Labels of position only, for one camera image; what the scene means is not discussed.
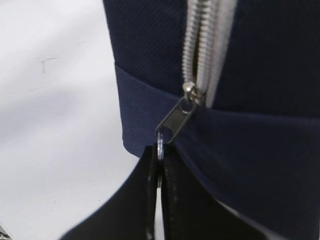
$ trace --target navy blue fabric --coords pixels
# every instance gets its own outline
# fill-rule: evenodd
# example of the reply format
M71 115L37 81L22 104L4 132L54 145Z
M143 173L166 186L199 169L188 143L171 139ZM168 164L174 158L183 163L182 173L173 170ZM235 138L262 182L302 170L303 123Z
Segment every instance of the navy blue fabric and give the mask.
M116 76L124 146L139 156L178 98ZM290 240L318 239L320 119L198 108L176 146L219 201Z
M320 1L238 0L214 108L320 117Z
M181 95L185 0L104 0L126 149ZM214 109L176 140L204 188L290 240L320 219L320 1L238 0Z
M145 83L180 95L186 0L104 0L115 63Z

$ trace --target metal ring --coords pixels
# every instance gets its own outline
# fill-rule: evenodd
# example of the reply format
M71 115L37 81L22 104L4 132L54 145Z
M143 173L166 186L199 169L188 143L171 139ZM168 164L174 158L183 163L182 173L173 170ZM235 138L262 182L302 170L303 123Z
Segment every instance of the metal ring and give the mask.
M157 131L156 133L156 145L157 145L157 157L159 161L162 161L164 159L164 135Z

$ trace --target zipper pull tab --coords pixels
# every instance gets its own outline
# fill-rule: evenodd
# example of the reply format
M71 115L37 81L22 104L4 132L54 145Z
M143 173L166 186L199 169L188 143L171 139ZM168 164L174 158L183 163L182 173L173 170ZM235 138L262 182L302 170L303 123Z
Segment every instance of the zipper pull tab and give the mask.
M167 116L156 127L156 134L164 136L166 140L164 143L170 144L186 122L196 111L197 105L201 104L203 95L196 88L196 85L192 82L185 82L183 84L184 97L182 97Z

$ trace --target zipper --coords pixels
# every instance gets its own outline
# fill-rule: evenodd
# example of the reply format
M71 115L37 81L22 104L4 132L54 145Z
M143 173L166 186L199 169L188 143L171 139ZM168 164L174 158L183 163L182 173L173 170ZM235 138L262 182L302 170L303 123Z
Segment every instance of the zipper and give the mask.
M165 139L164 143L175 139L197 106L212 107L236 3L237 0L187 0L182 50L184 97L156 128L157 138Z

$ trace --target white surface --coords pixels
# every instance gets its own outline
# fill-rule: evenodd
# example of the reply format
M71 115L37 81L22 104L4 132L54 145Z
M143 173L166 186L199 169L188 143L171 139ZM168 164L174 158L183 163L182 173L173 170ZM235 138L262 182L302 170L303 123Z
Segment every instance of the white surface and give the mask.
M102 1L0 0L0 36L0 224L14 240L56 240L137 162Z

